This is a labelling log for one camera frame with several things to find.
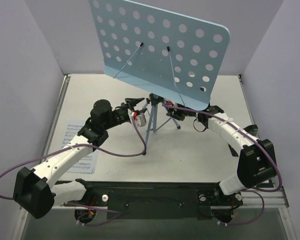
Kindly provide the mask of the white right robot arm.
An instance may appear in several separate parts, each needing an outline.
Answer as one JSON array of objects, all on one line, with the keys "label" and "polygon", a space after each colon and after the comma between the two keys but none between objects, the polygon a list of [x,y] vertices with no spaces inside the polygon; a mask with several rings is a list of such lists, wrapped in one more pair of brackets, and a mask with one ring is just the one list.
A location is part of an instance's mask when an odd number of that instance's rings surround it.
[{"label": "white right robot arm", "polygon": [[246,189],[257,189],[257,185],[278,177],[275,189],[263,189],[263,192],[276,192],[282,187],[282,177],[276,164],[274,145],[269,140],[260,140],[238,126],[227,116],[223,109],[212,105],[205,110],[194,110],[188,107],[164,104],[168,115],[183,121],[185,117],[195,117],[206,129],[209,129],[224,139],[239,156],[236,173],[220,181],[213,192],[214,201],[220,205],[226,204],[232,194]]}]

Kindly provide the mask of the light blue music stand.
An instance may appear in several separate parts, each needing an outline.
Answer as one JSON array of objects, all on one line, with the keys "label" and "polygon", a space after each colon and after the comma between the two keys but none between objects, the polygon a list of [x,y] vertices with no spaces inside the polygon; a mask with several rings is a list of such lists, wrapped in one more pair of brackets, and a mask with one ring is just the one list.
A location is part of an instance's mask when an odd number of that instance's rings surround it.
[{"label": "light blue music stand", "polygon": [[131,0],[89,6],[107,76],[193,110],[210,106],[227,27]]}]

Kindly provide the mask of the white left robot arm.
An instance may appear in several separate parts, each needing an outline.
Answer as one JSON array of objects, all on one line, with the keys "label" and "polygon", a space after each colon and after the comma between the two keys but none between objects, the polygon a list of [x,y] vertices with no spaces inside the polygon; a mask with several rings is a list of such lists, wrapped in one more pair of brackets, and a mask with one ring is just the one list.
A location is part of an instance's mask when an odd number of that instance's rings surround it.
[{"label": "white left robot arm", "polygon": [[79,160],[99,150],[108,138],[108,130],[124,123],[133,128],[144,126],[146,109],[135,107],[144,98],[125,98],[120,106],[112,108],[106,99],[96,101],[84,126],[62,149],[50,154],[32,169],[23,167],[16,175],[13,200],[35,219],[45,216],[53,206],[77,201],[89,205],[93,193],[82,180],[56,186],[56,182]]}]

